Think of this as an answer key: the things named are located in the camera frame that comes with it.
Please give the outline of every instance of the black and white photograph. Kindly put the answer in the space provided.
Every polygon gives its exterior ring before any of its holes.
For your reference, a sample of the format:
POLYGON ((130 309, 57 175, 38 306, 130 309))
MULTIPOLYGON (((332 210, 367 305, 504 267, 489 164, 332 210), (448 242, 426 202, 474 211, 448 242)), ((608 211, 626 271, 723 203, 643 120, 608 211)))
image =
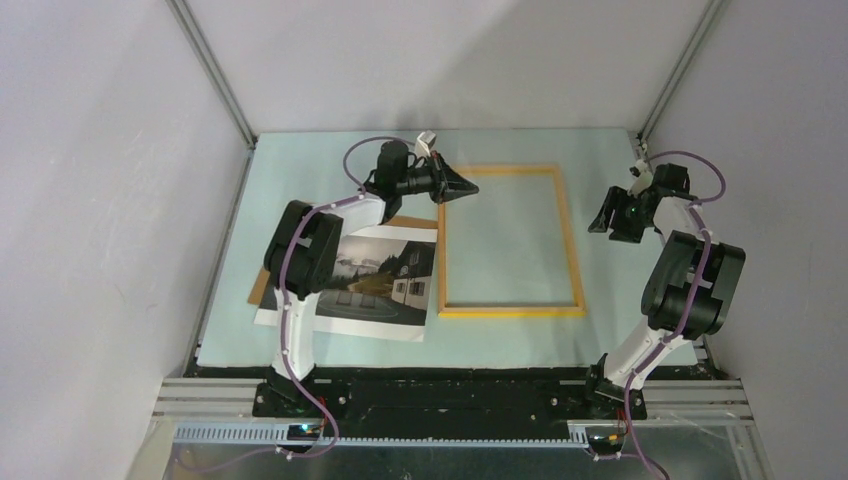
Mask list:
POLYGON ((315 329, 423 340, 435 237, 429 229, 373 227, 343 238, 318 299, 315 329))

